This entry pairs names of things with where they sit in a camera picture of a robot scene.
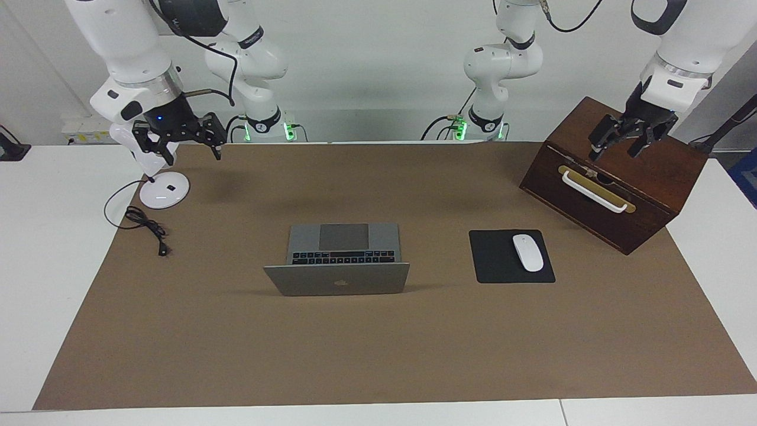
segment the laptop trackpad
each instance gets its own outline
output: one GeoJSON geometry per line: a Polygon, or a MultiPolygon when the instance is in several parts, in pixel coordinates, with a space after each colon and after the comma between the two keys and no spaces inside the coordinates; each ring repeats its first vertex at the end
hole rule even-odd
{"type": "Polygon", "coordinates": [[[368,224],[324,224],[318,250],[366,250],[368,249],[368,224]]]}

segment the laptop keyboard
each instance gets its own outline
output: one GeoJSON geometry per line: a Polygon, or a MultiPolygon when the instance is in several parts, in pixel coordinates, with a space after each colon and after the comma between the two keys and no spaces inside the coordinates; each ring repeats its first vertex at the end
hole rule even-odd
{"type": "Polygon", "coordinates": [[[392,263],[394,250],[368,250],[362,252],[296,252],[293,265],[338,265],[353,263],[392,263]]]}

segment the wooden box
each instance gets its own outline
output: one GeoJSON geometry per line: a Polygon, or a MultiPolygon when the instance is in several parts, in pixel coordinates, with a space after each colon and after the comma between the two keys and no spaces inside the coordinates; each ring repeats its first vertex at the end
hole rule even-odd
{"type": "Polygon", "coordinates": [[[584,98],[541,146],[521,188],[624,254],[678,216],[707,155],[668,137],[631,158],[627,139],[593,162],[588,135],[617,111],[584,98]]]}

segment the silver laptop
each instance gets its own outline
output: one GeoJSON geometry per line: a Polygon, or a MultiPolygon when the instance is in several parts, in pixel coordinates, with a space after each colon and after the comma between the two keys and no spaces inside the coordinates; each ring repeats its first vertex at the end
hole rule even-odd
{"type": "Polygon", "coordinates": [[[305,224],[289,233],[286,265],[263,268],[284,296],[401,293],[397,224],[305,224]]]}

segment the blue object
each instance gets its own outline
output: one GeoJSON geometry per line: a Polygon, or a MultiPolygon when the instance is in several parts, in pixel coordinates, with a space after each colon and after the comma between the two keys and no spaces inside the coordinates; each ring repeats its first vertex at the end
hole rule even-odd
{"type": "Polygon", "coordinates": [[[728,170],[742,193],[757,208],[757,148],[728,170]]]}

